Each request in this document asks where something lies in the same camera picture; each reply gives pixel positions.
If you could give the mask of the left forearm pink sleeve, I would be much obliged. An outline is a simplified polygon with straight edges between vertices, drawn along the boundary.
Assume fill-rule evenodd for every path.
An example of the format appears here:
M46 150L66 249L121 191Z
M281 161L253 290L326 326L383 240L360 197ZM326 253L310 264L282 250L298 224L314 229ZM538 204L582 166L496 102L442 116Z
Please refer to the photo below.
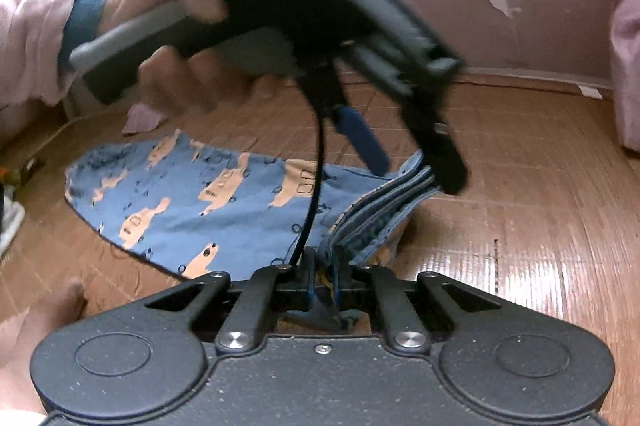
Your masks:
M70 53L98 34L107 0L1 0L1 103L61 101Z

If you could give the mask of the person's right hand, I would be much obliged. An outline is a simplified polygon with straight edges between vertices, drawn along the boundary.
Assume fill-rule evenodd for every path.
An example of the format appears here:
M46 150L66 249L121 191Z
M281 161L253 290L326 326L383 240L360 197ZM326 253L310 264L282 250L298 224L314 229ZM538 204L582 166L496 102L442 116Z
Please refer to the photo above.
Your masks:
M2 425L41 425L46 419L30 378L30 359L50 333L77 321L85 305L84 282L70 278L24 313L1 323Z

